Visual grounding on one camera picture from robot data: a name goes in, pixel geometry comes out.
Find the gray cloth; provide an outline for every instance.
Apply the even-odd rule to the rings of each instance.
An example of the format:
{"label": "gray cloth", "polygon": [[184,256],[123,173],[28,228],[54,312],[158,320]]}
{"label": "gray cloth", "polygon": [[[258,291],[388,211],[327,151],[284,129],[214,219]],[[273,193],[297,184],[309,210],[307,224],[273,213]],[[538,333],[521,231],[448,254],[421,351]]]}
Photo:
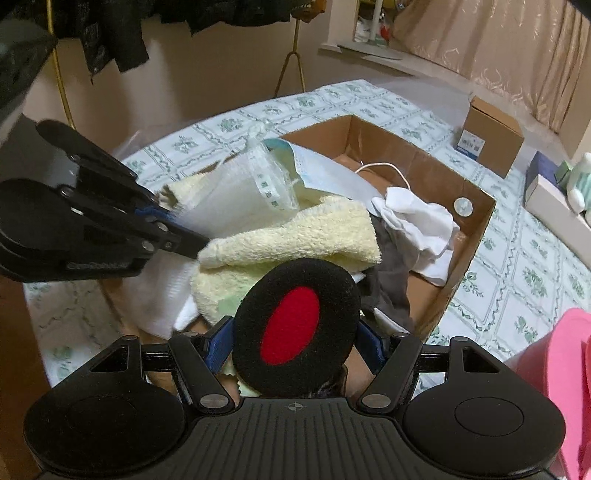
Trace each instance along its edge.
{"label": "gray cloth", "polygon": [[382,262],[363,272],[365,278],[358,283],[361,310],[366,317],[374,318],[374,309],[378,309],[412,333],[414,322],[410,318],[410,304],[406,295],[408,268],[382,219],[374,215],[370,217],[382,254]]}

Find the textured black surface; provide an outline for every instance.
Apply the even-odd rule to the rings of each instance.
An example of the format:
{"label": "textured black surface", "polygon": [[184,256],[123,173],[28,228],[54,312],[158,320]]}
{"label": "textured black surface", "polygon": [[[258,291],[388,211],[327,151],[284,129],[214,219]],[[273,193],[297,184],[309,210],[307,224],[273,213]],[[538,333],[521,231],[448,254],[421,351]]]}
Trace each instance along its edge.
{"label": "textured black surface", "polygon": [[[404,443],[394,423],[351,410],[344,398],[247,398],[197,422],[178,451],[130,480],[450,480]],[[530,477],[550,479],[546,473]],[[61,479],[45,473],[39,480]]]}

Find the yellow towel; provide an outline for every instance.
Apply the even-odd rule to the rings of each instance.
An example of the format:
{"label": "yellow towel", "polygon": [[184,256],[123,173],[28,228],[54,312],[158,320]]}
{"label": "yellow towel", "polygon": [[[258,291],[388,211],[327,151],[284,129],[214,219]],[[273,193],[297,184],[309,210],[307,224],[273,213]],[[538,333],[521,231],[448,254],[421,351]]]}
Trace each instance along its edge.
{"label": "yellow towel", "polygon": [[284,225],[212,240],[199,254],[192,282],[199,312],[212,324],[234,314],[269,270],[302,257],[328,260],[351,274],[377,265],[379,246],[365,206],[326,196]]}

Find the wall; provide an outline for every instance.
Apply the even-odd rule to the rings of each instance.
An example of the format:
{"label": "wall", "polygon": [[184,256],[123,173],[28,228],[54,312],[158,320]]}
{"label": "wall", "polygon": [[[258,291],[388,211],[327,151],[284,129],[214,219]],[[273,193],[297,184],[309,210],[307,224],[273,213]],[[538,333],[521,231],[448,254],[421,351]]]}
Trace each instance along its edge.
{"label": "wall", "polygon": [[[392,78],[392,69],[319,51],[329,22],[330,3],[325,14],[301,28],[308,90],[343,80],[365,78],[380,84]],[[141,128],[207,118],[272,97],[291,49],[294,21],[259,28],[217,24],[192,38],[185,24],[162,25],[153,18],[142,27],[149,62],[124,74],[111,62],[93,82],[80,42],[62,40],[58,46],[77,129],[106,150]],[[298,92],[297,78],[292,59],[282,95]],[[65,120],[51,62],[35,81],[25,114],[35,120]]]}
{"label": "wall", "polygon": [[591,151],[591,35],[569,109],[558,136],[572,163]]}

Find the red felt circle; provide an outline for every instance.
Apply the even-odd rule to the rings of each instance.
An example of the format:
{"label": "red felt circle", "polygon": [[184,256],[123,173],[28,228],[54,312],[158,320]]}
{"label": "red felt circle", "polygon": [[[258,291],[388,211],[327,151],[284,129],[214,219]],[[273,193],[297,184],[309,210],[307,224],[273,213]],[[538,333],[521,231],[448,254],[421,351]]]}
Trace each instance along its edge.
{"label": "red felt circle", "polygon": [[261,340],[261,359],[281,365],[297,357],[314,338],[320,302],[310,287],[297,287],[281,299]]}

